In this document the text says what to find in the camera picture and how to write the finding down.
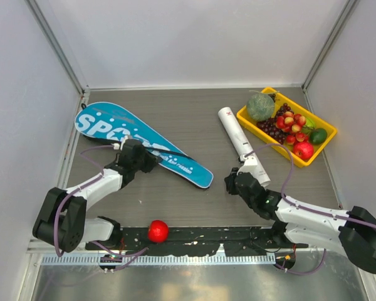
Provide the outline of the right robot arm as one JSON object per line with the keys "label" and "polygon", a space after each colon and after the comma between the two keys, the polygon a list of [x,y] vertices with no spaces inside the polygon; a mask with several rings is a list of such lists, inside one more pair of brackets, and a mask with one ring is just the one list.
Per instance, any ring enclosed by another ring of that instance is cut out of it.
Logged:
{"label": "right robot arm", "polygon": [[273,220],[271,240],[278,247],[311,245],[334,251],[376,275],[376,218],[365,208],[330,209],[298,201],[262,187],[249,172],[234,168],[224,179],[258,216]]}

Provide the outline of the white shuttlecock tube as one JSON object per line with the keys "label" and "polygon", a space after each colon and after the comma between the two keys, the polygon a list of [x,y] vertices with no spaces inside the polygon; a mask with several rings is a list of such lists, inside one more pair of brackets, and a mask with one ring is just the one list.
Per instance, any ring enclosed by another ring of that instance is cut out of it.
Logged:
{"label": "white shuttlecock tube", "polygon": [[258,160],[258,167],[256,172],[250,174],[258,180],[262,187],[267,187],[270,184],[271,180],[260,160],[258,159],[254,149],[249,143],[232,110],[229,107],[224,107],[218,111],[218,117],[223,124],[236,152],[238,153],[239,162],[242,155],[248,156],[252,154],[253,156],[256,156]]}

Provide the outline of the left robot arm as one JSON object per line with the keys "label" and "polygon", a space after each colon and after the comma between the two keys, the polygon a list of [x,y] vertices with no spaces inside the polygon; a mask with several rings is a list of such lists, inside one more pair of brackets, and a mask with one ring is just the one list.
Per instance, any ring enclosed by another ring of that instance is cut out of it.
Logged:
{"label": "left robot arm", "polygon": [[80,243],[100,242],[109,250],[121,244],[120,223],[106,218],[86,218],[86,212],[109,194],[135,178],[150,172],[162,159],[151,154],[139,140],[127,139],[119,145],[115,160],[85,182],[47,192],[33,226],[33,236],[54,246],[58,256],[75,250]]}

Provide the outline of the blue racket bag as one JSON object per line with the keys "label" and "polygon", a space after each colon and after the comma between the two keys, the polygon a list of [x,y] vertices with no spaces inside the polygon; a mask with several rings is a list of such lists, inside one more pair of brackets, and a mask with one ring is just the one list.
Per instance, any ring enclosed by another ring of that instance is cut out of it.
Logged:
{"label": "blue racket bag", "polygon": [[121,143],[126,137],[139,140],[150,153],[161,158],[160,166],[201,189],[209,188],[214,179],[210,170],[115,103],[95,102],[84,106],[75,117],[75,128],[85,137],[106,144]]}

